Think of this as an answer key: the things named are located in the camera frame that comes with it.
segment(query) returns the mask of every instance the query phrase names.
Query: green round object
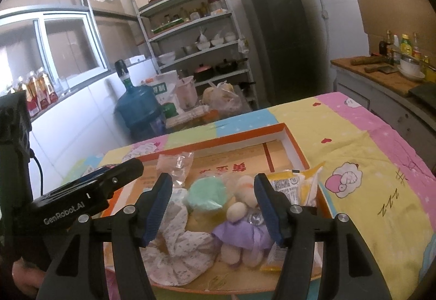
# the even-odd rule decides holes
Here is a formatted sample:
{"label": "green round object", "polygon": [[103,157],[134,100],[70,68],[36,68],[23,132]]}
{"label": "green round object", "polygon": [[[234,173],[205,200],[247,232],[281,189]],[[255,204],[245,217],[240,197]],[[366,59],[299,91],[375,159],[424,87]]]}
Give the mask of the green round object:
{"label": "green round object", "polygon": [[204,177],[195,181],[188,190],[187,202],[193,209],[221,209],[227,202],[227,193],[221,178]]}

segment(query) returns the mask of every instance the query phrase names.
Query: cartoon sheep print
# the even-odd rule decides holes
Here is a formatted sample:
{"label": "cartoon sheep print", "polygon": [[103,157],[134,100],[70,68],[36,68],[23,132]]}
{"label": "cartoon sheep print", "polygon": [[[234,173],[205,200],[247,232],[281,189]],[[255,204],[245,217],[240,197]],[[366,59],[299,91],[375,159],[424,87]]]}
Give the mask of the cartoon sheep print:
{"label": "cartoon sheep print", "polygon": [[333,171],[325,187],[335,193],[338,198],[346,197],[362,183],[362,171],[359,171],[358,167],[358,164],[345,162]]}

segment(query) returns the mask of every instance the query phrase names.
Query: rolling pin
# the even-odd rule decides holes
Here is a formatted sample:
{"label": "rolling pin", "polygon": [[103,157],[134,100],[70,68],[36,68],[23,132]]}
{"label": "rolling pin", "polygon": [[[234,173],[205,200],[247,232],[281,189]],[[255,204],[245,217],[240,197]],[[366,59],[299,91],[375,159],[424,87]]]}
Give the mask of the rolling pin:
{"label": "rolling pin", "polygon": [[383,56],[374,56],[374,57],[363,57],[356,58],[350,61],[351,65],[364,65],[364,64],[377,64],[377,63],[385,63],[387,62],[387,58]]}

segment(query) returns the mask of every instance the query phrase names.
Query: cardboard box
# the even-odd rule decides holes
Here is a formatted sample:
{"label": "cardboard box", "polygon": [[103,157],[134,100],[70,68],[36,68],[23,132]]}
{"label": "cardboard box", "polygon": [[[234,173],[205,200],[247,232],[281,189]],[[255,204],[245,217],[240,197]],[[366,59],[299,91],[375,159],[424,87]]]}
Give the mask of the cardboard box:
{"label": "cardboard box", "polygon": [[368,35],[369,50],[379,52],[379,42],[389,29],[413,40],[418,32],[418,45],[423,55],[436,60],[436,13],[428,0],[358,0],[363,28]]}
{"label": "cardboard box", "polygon": [[[113,215],[124,206],[134,204],[143,189],[154,184],[159,154],[174,155],[184,151],[195,152],[193,165],[185,181],[187,188],[198,177],[208,171],[226,171],[241,176],[254,176],[260,172],[270,173],[280,172],[285,169],[309,169],[306,158],[287,126],[283,123],[275,124],[139,157],[144,163],[143,176],[131,182],[122,190],[117,191],[113,199],[110,200],[110,207],[103,212],[102,216]],[[332,217],[332,212],[319,187],[317,205],[321,214]],[[111,258],[111,246],[108,245],[105,249],[105,264],[107,267],[113,264]],[[321,269],[315,267],[312,271],[312,279],[319,278],[320,272]],[[257,293],[273,291],[279,276],[279,272],[260,271],[258,268],[250,269],[244,265],[232,270],[223,262],[216,261],[212,268],[185,286],[153,285],[189,293],[226,295],[231,293]]]}

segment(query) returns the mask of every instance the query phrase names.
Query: refrigerator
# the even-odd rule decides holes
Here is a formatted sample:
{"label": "refrigerator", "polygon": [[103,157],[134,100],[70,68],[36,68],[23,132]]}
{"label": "refrigerator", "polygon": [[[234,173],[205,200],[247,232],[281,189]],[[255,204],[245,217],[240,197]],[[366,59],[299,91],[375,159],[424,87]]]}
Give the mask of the refrigerator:
{"label": "refrigerator", "polygon": [[320,70],[301,0],[242,0],[242,3],[270,104],[319,94]]}

